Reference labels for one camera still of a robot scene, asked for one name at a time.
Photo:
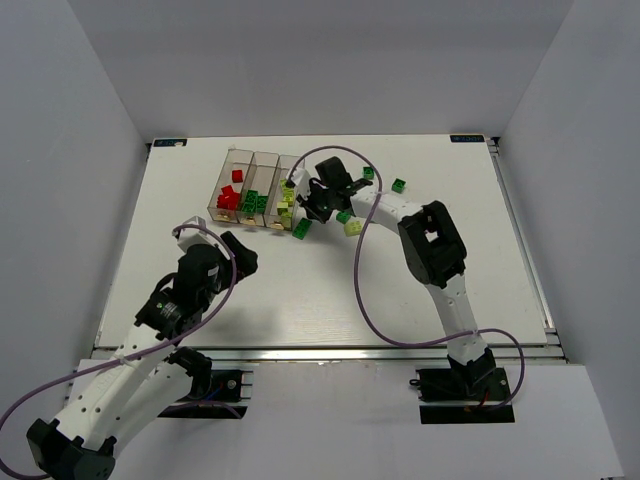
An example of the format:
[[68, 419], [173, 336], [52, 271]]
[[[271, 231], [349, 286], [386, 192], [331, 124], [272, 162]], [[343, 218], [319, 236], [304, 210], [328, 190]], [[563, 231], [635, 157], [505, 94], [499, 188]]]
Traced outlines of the lime 2x3 lego brick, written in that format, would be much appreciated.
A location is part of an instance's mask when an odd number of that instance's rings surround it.
[[284, 196], [294, 196], [295, 195], [295, 188], [294, 187], [289, 187], [287, 185], [287, 181], [285, 179], [282, 179], [280, 181], [280, 187], [281, 187], [282, 194]]

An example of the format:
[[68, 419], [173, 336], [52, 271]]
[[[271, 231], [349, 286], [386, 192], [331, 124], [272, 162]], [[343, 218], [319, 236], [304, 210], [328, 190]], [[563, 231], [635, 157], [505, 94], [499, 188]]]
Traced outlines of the green 2x3 lego brick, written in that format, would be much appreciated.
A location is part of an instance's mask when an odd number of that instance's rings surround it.
[[248, 190], [244, 199], [245, 203], [254, 204], [257, 202], [259, 193], [256, 190]]

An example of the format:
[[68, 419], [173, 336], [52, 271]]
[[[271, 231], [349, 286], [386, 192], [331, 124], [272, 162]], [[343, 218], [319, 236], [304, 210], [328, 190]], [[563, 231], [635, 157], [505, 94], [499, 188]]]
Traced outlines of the small red lego brick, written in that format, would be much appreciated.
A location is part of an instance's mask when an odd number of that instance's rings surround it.
[[233, 183], [242, 183], [243, 182], [243, 171], [242, 170], [233, 170], [231, 172], [231, 179]]

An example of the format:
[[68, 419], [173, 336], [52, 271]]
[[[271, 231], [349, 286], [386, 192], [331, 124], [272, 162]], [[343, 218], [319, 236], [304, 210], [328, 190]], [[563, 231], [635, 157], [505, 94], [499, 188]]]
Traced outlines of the red rounded lego brick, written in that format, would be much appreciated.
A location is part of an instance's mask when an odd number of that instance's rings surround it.
[[216, 203], [216, 207], [217, 208], [227, 208], [228, 204], [229, 204], [229, 197], [228, 196], [219, 195], [217, 197], [217, 203]]

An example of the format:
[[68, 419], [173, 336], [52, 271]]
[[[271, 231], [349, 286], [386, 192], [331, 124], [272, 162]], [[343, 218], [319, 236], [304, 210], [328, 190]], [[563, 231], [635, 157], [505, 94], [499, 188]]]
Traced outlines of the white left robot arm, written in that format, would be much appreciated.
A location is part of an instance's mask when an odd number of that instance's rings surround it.
[[210, 405], [221, 382], [212, 361], [180, 337], [201, 324], [214, 298], [254, 274], [258, 255], [231, 232], [213, 244], [203, 232], [176, 236], [183, 254], [162, 277], [111, 357], [86, 389], [26, 437], [36, 465], [53, 479], [106, 479], [127, 443], [166, 409]]

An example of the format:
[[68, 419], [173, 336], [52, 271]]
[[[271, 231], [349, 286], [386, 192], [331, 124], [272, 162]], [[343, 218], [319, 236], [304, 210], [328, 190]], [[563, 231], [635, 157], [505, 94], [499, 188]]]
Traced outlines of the red lego bricks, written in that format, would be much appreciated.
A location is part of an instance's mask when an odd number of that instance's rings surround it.
[[225, 209], [236, 210], [241, 199], [241, 194], [236, 192], [231, 185], [226, 185], [221, 188], [221, 194], [229, 197], [228, 207]]

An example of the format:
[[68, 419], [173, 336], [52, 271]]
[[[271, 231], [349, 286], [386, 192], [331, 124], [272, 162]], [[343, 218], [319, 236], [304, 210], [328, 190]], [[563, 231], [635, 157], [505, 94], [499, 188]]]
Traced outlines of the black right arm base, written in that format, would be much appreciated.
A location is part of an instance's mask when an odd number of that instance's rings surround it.
[[498, 368], [475, 390], [449, 369], [427, 368], [416, 371], [409, 380], [419, 401], [423, 425], [489, 425], [512, 424], [515, 414], [510, 403], [501, 407], [511, 394], [506, 372]]

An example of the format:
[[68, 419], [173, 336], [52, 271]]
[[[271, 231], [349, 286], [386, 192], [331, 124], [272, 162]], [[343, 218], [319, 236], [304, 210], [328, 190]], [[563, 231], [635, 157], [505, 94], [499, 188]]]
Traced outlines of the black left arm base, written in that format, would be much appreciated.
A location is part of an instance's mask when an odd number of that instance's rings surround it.
[[159, 414], [160, 418], [240, 420], [252, 396], [254, 372], [214, 369], [208, 387], [199, 387]]

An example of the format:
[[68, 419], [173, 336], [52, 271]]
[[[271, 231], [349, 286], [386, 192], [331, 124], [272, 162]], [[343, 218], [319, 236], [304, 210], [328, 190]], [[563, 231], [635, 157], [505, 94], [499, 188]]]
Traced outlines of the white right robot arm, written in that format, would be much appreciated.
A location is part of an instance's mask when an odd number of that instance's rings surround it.
[[337, 157], [317, 164], [316, 171], [319, 176], [313, 178], [296, 167], [287, 178], [307, 218], [326, 223], [333, 212], [344, 212], [398, 235], [409, 272], [435, 304], [451, 375], [467, 395], [481, 390], [496, 365], [478, 332], [466, 292], [467, 250], [446, 206], [439, 201], [420, 205], [380, 190], [369, 179], [355, 180]]

